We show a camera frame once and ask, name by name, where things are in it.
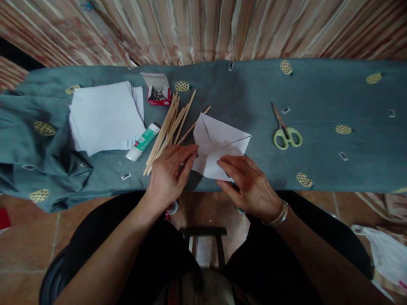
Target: yellow oval pattern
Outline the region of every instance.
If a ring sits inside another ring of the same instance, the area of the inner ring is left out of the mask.
[[[38,131],[39,134],[42,134],[43,136],[55,135],[55,128],[48,123],[36,121],[34,122],[34,128],[36,131]]]
[[[393,191],[393,194],[402,194],[407,193],[407,186],[405,188],[398,189],[397,191]]]
[[[283,60],[280,63],[280,68],[281,68],[281,71],[287,75],[290,75],[293,72],[293,68],[291,67],[290,63],[286,60]]]
[[[303,173],[298,173],[297,174],[297,180],[298,180],[298,182],[302,185],[302,186],[305,186],[305,187],[311,187],[312,186],[312,180],[311,179],[309,179],[305,174],[303,174]]]
[[[50,191],[48,189],[42,189],[39,191],[32,192],[28,195],[28,197],[35,203],[38,204],[41,201],[44,201],[50,195]]]
[[[69,88],[67,88],[66,90],[65,90],[65,93],[67,94],[67,95],[71,95],[74,91],[75,91],[75,89],[79,89],[81,86],[79,86],[79,85],[73,85],[73,86],[70,86]]]
[[[350,134],[350,133],[352,133],[352,128],[350,128],[347,125],[338,125],[335,128],[335,130],[336,130],[337,133],[340,133],[340,134]]]
[[[188,91],[190,89],[190,85],[189,83],[187,83],[186,81],[178,81],[175,83],[175,90],[176,91]]]
[[[366,78],[366,82],[368,84],[373,85],[374,83],[379,82],[381,79],[382,79],[382,74],[381,73],[375,73],[375,74],[369,75]]]

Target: box lid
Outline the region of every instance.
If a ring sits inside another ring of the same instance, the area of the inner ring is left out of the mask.
[[[167,76],[164,73],[144,73],[140,72],[148,87],[153,86],[154,89],[163,91],[164,86],[169,87]]]

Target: silver bangle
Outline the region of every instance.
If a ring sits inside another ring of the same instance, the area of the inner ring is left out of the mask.
[[[286,203],[284,200],[282,200],[282,202],[283,202],[283,206],[282,206],[280,215],[272,222],[262,221],[262,223],[264,225],[269,226],[269,227],[277,227],[278,225],[281,225],[284,222],[284,220],[287,218],[287,214],[288,214],[288,203]]]

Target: black pants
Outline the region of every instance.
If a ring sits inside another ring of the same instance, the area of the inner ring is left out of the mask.
[[[68,283],[117,225],[137,205],[144,192],[118,196],[92,211],[76,229],[62,269]],[[343,223],[293,191],[278,191],[298,217],[315,233],[372,279],[370,258],[362,243]],[[322,303],[299,261],[273,228],[248,215],[246,241],[232,255],[224,275],[258,301]],[[150,304],[163,286],[199,269],[179,231],[158,220],[144,239],[119,303]]]

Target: wooden stick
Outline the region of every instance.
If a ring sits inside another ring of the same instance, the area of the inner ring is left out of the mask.
[[[165,142],[164,144],[161,146],[160,150],[158,151],[157,155],[154,157],[154,159],[151,161],[150,165],[147,165],[148,171],[147,171],[147,176],[151,173],[151,165],[153,163],[153,161],[155,159],[157,159],[159,156],[161,156],[162,152],[167,148],[168,143],[170,142],[170,137],[174,134],[175,130],[177,129],[180,121],[182,120],[182,118],[184,117],[186,108],[183,107],[181,109],[181,112],[179,113],[179,116],[177,118],[177,120],[175,121],[175,124],[173,126],[173,128],[170,130],[169,136],[167,138],[165,138]]]
[[[185,116],[184,116],[184,118],[182,119],[181,125],[179,126],[179,130],[178,130],[177,136],[176,136],[175,141],[174,141],[175,143],[178,141],[179,135],[181,134],[182,127],[184,126],[185,119],[187,118],[188,112],[190,111],[192,102],[193,102],[194,97],[195,97],[195,93],[196,93],[196,89],[194,90],[194,93],[192,93],[192,96],[191,96],[191,99],[190,99],[190,102],[189,102],[187,111],[185,112]]]
[[[179,97],[178,97],[177,103],[176,103],[176,105],[175,105],[174,118],[173,118],[173,122],[172,122],[172,124],[171,124],[171,127],[173,127],[175,121],[177,120],[178,106],[179,106]],[[172,144],[172,142],[173,142],[173,137],[174,137],[174,136],[172,135],[172,136],[171,136],[171,141],[170,141],[170,143],[168,144],[168,146],[170,146],[170,145]]]
[[[148,157],[146,165],[153,159],[153,157],[155,156],[155,153],[160,148],[160,145],[161,145],[162,141],[164,140],[165,134],[167,132],[167,128],[168,128],[169,123],[170,123],[170,119],[173,117],[173,115],[172,115],[173,110],[175,109],[174,108],[175,105],[173,104],[174,99],[175,99],[175,95],[173,95],[173,99],[172,99],[172,102],[171,102],[170,109],[168,109],[167,115],[166,115],[166,117],[164,119],[164,122],[162,123],[160,133],[157,136],[156,142],[154,143],[154,146],[153,146],[153,148],[151,150],[151,153],[150,153],[150,155]]]
[[[206,108],[203,113],[206,114],[210,108],[211,108],[211,106]],[[185,140],[185,138],[189,135],[189,133],[194,129],[195,125],[196,125],[196,122],[194,123],[194,125],[191,126],[191,128],[187,131],[187,133],[184,134],[184,136],[181,138],[181,140],[178,141],[177,145],[181,145],[181,143]]]

